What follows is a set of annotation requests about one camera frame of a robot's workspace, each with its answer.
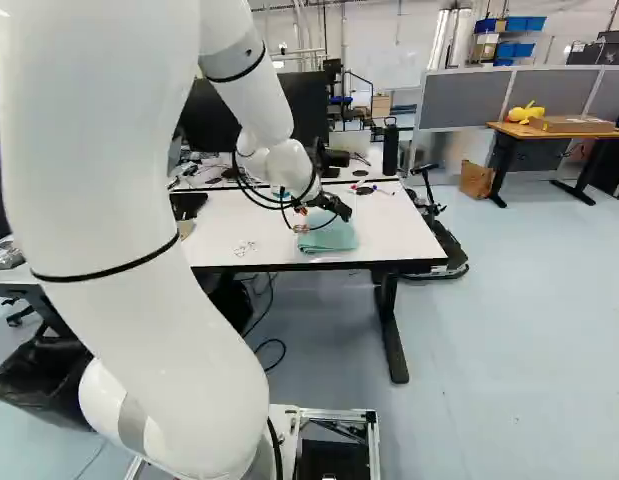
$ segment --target white desk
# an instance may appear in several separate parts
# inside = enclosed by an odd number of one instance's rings
[[[337,178],[324,178],[324,185],[355,183],[360,180],[366,180],[370,183],[386,182],[397,180],[395,175],[386,176],[382,174],[382,145],[370,144],[367,152],[363,155],[366,160],[371,163],[371,166],[356,160],[352,157],[347,168],[340,169],[340,176]],[[184,171],[190,163],[176,167],[172,172],[172,176],[179,175]],[[183,191],[213,191],[213,190],[237,190],[238,184],[234,180],[226,180],[221,177],[222,172],[231,166],[231,154],[220,153],[218,158],[207,158],[203,160],[200,171],[191,177],[181,177],[180,183],[171,189],[171,192]],[[369,175],[357,177],[353,174],[356,170],[365,170]],[[214,184],[209,184],[212,179],[221,178],[221,181]]]
[[[349,185],[325,185],[353,210],[351,222],[360,244],[353,251],[301,253],[296,234],[286,227],[281,212],[258,207],[240,190],[208,192],[209,199],[183,248],[192,269],[200,272],[369,269],[376,284],[389,373],[395,383],[407,383],[409,371],[393,313],[398,274],[430,272],[446,264],[447,256],[400,182],[385,182],[382,187],[396,194],[358,196],[348,192]],[[303,218],[289,213],[289,221],[301,224]],[[253,248],[239,255],[236,250],[248,243]]]

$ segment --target white table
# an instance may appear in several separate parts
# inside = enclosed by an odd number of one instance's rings
[[[61,336],[73,336],[26,263],[11,270],[0,270],[0,297],[26,300],[56,333]]]
[[[337,178],[324,178],[324,185],[355,183],[360,180],[365,180],[369,183],[387,182],[397,180],[395,175],[386,176],[382,174],[382,146],[369,144],[366,153],[363,155],[365,159],[371,163],[371,166],[356,160],[352,157],[349,166],[340,169],[340,176]],[[176,167],[172,172],[172,176],[179,175],[191,163],[186,163]],[[211,191],[211,190],[237,190],[238,184],[234,180],[227,180],[221,177],[222,172],[231,167],[231,154],[220,153],[218,158],[208,158],[203,160],[199,172],[191,177],[180,177],[180,183],[171,189],[172,192],[182,191]],[[356,170],[365,170],[369,172],[367,176],[357,177],[353,174]],[[221,181],[214,184],[207,182],[215,178],[221,178]]]
[[[349,193],[349,185],[325,186],[352,208],[359,247],[319,255],[298,250],[297,236],[280,211],[258,207],[240,190],[209,191],[193,233],[183,242],[185,255],[201,273],[369,269],[389,372],[395,383],[407,383],[409,371],[393,313],[398,277],[400,272],[430,272],[446,264],[447,256],[400,182],[382,187],[395,195],[358,196]],[[288,217],[292,225],[303,223],[293,212]]]

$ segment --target desk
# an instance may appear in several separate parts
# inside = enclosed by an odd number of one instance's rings
[[[500,208],[507,208],[507,204],[500,198],[500,189],[502,188],[502,182],[507,175],[507,171],[511,167],[511,164],[514,160],[514,156],[512,155],[513,149],[515,148],[517,142],[522,140],[555,140],[555,139],[574,139],[574,138],[594,138],[597,140],[606,140],[603,142],[602,149],[599,155],[595,157],[590,157],[585,163],[585,166],[580,172],[580,176],[576,181],[575,187],[571,185],[567,185],[559,180],[552,180],[551,183],[556,187],[564,190],[565,192],[573,195],[578,200],[586,203],[587,205],[595,205],[596,202],[584,193],[585,187],[589,184],[589,180],[594,170],[596,169],[597,164],[600,159],[604,155],[604,151],[607,148],[608,141],[613,139],[619,139],[619,128],[616,128],[613,132],[608,133],[551,133],[551,132],[543,132],[542,130],[538,130],[537,128],[530,127],[529,125],[520,125],[517,123],[506,123],[506,122],[488,122],[487,126],[496,132],[498,132],[498,136],[496,137],[496,146],[499,146],[498,140],[501,135],[508,137],[509,141],[501,142],[504,143],[505,146],[502,147],[505,150],[505,153],[502,157],[502,161],[496,166],[496,175],[493,180],[493,185],[491,187],[491,193],[489,194],[489,198]]]
[[[360,180],[366,180],[368,182],[387,182],[395,181],[397,176],[386,176],[382,174],[382,147],[378,145],[370,145],[367,148],[367,152],[364,155],[365,159],[371,163],[371,166],[365,165],[355,158],[351,159],[347,168],[340,169],[340,176],[338,178],[324,178],[322,179],[323,185],[334,184],[346,184],[356,183]],[[185,170],[190,163],[176,167],[171,173],[172,176],[179,175]],[[180,183],[171,189],[172,193],[183,191],[212,191],[212,190],[237,190],[238,184],[234,180],[222,179],[215,184],[208,184],[207,182],[219,178],[224,170],[231,166],[231,154],[220,153],[217,158],[207,158],[203,160],[200,171],[192,177],[181,178]],[[356,177],[353,172],[356,170],[366,170],[369,175],[365,177]],[[269,185],[261,184],[262,187],[268,187]]]
[[[73,337],[73,333],[51,305],[26,263],[11,270],[0,270],[0,297],[26,300],[56,333]]]
[[[352,209],[360,246],[350,252],[306,255],[296,245],[279,211],[260,208],[239,190],[209,191],[196,228],[183,242],[185,255],[196,272],[277,272],[291,270],[369,269],[380,318],[391,379],[407,383],[409,371],[393,309],[400,272],[430,272],[445,265],[447,256],[409,199],[399,181],[385,183],[389,196],[357,196],[348,185],[327,185]],[[302,223],[289,214],[289,221]],[[246,242],[254,248],[242,257],[236,249]]]

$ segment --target black water bottle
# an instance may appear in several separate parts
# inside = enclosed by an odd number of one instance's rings
[[[391,176],[398,171],[398,126],[396,117],[385,118],[384,146],[382,152],[382,174]]]

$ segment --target black ring band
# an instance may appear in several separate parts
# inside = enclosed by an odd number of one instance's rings
[[[99,278],[109,277],[111,275],[116,275],[118,273],[126,272],[127,270],[131,270],[133,268],[139,267],[143,263],[150,262],[154,258],[159,257],[171,247],[173,247],[180,238],[180,233],[176,233],[174,237],[169,240],[168,243],[164,244],[155,252],[150,253],[138,260],[134,260],[133,262],[125,263],[123,265],[119,265],[117,267],[108,268],[107,270],[101,270],[100,272],[95,273],[87,273],[85,275],[72,275],[69,277],[54,277],[52,275],[41,275],[39,273],[31,271],[31,274],[36,277],[38,280],[42,280],[43,282],[48,283],[78,283],[78,282],[86,282],[88,280],[97,280]]]
[[[237,73],[236,75],[232,75],[231,77],[213,78],[206,76],[206,79],[212,83],[228,83],[233,82],[234,80],[238,80],[239,78],[242,78],[245,75],[249,75],[252,71],[254,71],[256,67],[260,65],[260,62],[262,62],[262,60],[265,58],[265,53],[267,53],[267,47],[265,46],[265,42],[262,42],[262,52],[260,53],[258,60],[256,60],[249,68],[246,68],[242,72]]]

